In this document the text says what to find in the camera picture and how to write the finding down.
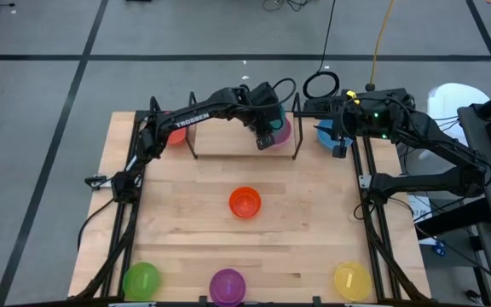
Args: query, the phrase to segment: black floor stripe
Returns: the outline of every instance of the black floor stripe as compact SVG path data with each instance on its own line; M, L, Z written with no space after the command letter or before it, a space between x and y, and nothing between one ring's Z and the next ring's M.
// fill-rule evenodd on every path
M75 76L73 77L72 84L70 86L69 92L67 94L66 102L62 108L60 118L58 119L58 124L55 128L55 133L52 136L52 141L50 142L49 151L45 156L43 162L43 167L41 168L41 173L33 190L32 198L26 210L26 215L20 226L20 231L14 243L13 251L10 254L9 261L3 272L3 277L0 282L0 306L5 305L5 301L9 295L11 285L13 283L14 275L18 269L20 259L26 247L28 236L32 230L33 221L37 215L39 204L43 198L44 189L47 186L47 181L49 180L50 171L52 170L52 165L55 162L56 154L58 152L58 147L60 146L61 138L64 135L64 129L66 128L67 120L69 119L69 114L72 111L73 103L75 102L75 96L77 95L79 86L83 79L84 70L88 63L87 55L90 54L92 46L94 45L95 37L100 28L101 19L105 12L108 0L102 0L98 12L95 16L94 24L90 29L90 34L87 39L86 45L84 46L83 59L79 62Z
M83 55L0 55L0 61L80 61ZM88 61L320 61L321 55L87 55ZM372 55L326 55L327 61L372 61ZM378 61L491 61L491 55L379 55Z
M82 55L0 55L0 61L80 61Z
M471 15L473 16L473 20L477 24L478 31L481 33L482 39L484 40L484 43L486 44L486 47L488 48L488 51L491 55L491 37L488 34L488 29L486 29L486 26L482 21L481 15L478 13L477 6L473 2L473 0L465 1L467 2L467 6L469 7Z

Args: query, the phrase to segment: blue bowl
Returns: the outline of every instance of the blue bowl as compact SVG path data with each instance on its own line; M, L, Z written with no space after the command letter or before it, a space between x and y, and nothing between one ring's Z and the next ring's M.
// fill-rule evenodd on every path
M323 119L318 125L324 128L331 128L332 119ZM317 139L320 141L321 145L323 145L324 148L327 148L329 150L332 150L338 144L337 141L331 140L331 137L321 130L317 131ZM348 148L349 145L351 145L351 143L353 142L349 137L345 137L344 140L346 141L346 148Z

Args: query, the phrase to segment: black metal frame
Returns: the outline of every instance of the black metal frame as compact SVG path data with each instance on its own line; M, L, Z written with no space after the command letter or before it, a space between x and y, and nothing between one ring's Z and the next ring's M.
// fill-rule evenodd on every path
M189 104L192 104L195 102L194 94L191 93L190 96L190 101ZM300 102L299 102L299 96L298 94L295 95L295 100L293 102L292 108L295 109L297 107L297 111L294 111L295 117L298 117L298 123L299 123L299 142L296 145L296 151L295 154L293 155L293 159L297 157L298 150L301 147L302 141L303 141L303 127L302 127L302 115L301 115L301 109L300 109ZM129 153L128 153L128 159L127 162L130 162L130 160L133 157L134 154L134 148L136 146L136 137L137 134L139 133L140 125L142 120L149 115L149 111L137 111L136 116L134 119L134 127L132 129L131 133L131 139L130 139L130 147L129 147ZM187 138L188 146L191 149L191 153L195 158L195 152L193 150L192 145L190 144L188 138ZM364 145L365 145L365 151L367 155L367 165L368 165L368 170L371 174L376 173L376 165L374 162L374 155L373 155L373 148L371 146L370 140L368 138L364 138ZM359 147L357 145L357 142L353 142L351 145L352 149L352 154L353 154L353 159L354 159L354 166L355 166L355 172L356 172L356 180L357 180L357 187L360 191L360 199L361 199L361 209L364 217L364 224L365 224L365 229L367 230L367 227L371 224L373 224L373 219L371 215L369 214L369 203L367 203L367 197L364 191L361 189L361 185L359 183L359 176L363 174L363 169L361 165L361 156L359 152ZM138 184L137 188L139 189L139 195L141 196L141 191L142 191L142 181ZM140 200L132 204L132 213L137 214L139 211L139 205L140 205ZM118 235L120 234L120 230L122 229L122 223L123 223L123 217L124 217L124 208L126 204L118 204L118 209L117 209L117 214L115 217L115 224L113 225L113 235L111 239L112 245L110 246L110 252L114 250L116 243L118 242ZM382 240L384 243L384 248L386 248L390 254L392 255L391 251L391 242L390 242L390 235L389 235L389 230L387 226L387 221L385 218L385 212L384 208L382 206L376 206L377 210L377 216L378 216L378 223L379 223L379 229L380 233L382 236ZM132 253L132 247L133 247L133 239L130 241L128 246L124 250L124 258L122 262L122 269L121 269L121 274L118 282L118 296L117 297L109 297L108 296L108 291L109 287L112 281L112 274L110 273L105 282L104 282L104 287L102 288L101 292L101 297L103 298L122 298L124 299L123 291L122 291L122 282L124 279L124 274L126 270L130 267L130 261L131 261L131 253ZM384 304L384 305L391 305L391 306L448 306L448 307L457 307L457 306L466 306L466 305L457 305L457 304L439 304L435 302L425 302L425 301L411 301L411 300L405 300L401 299L401 291L400 291L400 285L394 276L394 274L389 270L389 277L390 277L390 285L391 285L391 292L393 295L393 298L386 298L384 296L384 285L381 277L381 271L380 271L380 266L379 266L379 261L378 261L378 252L375 246L371 241L367 239L367 245L368 245L368 251L369 251L369 258L371 262L371 269L373 273L373 281L374 281L374 289L376 292L376 297L377 297L377 303L376 304ZM319 297L313 297L313 302L312 303L255 303L256 306L264 306L264 305L269 305L270 307L340 307L340 306L345 306L347 304L332 304L332 303L322 303L321 298ZM69 305L77 305L80 306L81 302L78 301L77 304L73 303L73 301L68 301ZM213 303L208 303L207 302L207 297L201 296L199 297L199 302L157 302L157 306L162 306L162 307L215 307ZM43 306L61 306L60 302L52 302L52 303L44 303Z
M188 106L191 107L192 105L196 104L196 97L194 96L194 92L191 92L190 95L188 96ZM291 112L293 112L293 116L298 118L298 143L295 142L295 153L292 156L292 159L296 159L298 155L298 150L300 149L301 145L303 144L303 113L300 108L300 95L298 93L295 93L295 98L293 99L293 105L291 107ZM187 141L188 149L190 149L191 154L195 159L198 158L198 155L194 152L194 146L191 144L191 141L188 138L188 129L191 126L188 126L185 128L185 141Z

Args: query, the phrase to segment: orange bowl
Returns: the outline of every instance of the orange bowl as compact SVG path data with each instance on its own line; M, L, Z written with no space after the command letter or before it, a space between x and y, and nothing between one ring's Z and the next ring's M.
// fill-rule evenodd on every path
M261 209L261 195L250 187L237 188L228 200L230 210L238 217L253 217Z
M168 145L177 145L185 141L185 135L187 135L187 128L181 128L170 133L168 137Z

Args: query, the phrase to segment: yellow bowl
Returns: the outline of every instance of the yellow bowl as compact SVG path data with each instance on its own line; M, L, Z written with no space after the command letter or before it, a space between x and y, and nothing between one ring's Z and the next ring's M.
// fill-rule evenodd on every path
M371 275L357 262L340 264L334 274L334 285L342 296L352 302L361 302L373 288Z

